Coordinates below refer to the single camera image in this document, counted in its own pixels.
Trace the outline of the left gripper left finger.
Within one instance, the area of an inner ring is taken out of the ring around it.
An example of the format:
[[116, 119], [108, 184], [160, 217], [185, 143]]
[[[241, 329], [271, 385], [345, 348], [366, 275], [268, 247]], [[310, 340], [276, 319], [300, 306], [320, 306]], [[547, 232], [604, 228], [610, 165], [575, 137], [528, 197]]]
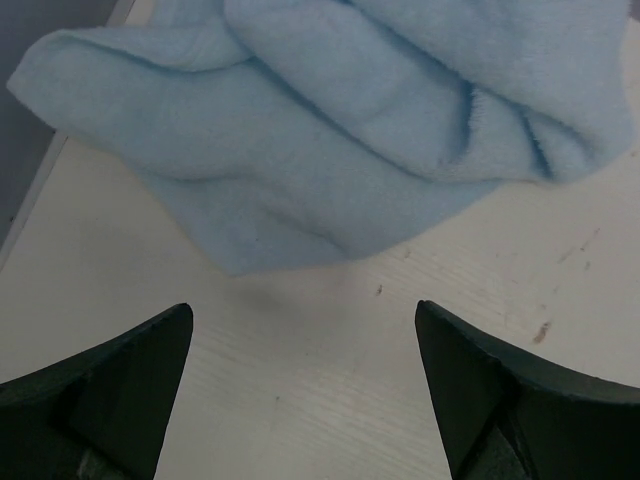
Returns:
[[1, 386], [4, 479], [151, 479], [193, 333], [177, 304]]

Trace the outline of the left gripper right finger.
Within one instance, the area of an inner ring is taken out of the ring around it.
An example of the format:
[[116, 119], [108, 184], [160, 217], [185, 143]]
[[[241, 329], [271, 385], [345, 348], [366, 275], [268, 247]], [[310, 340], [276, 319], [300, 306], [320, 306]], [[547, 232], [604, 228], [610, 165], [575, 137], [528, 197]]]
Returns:
[[638, 478], [638, 388], [545, 360], [431, 301], [415, 326], [452, 478]]

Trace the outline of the light blue towel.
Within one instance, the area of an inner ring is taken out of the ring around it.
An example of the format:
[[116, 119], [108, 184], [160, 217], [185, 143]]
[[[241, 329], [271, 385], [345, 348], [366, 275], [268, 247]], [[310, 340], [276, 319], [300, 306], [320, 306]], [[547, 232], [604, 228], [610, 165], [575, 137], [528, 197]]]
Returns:
[[627, 150], [625, 1], [159, 1], [7, 87], [127, 163], [238, 275], [355, 260]]

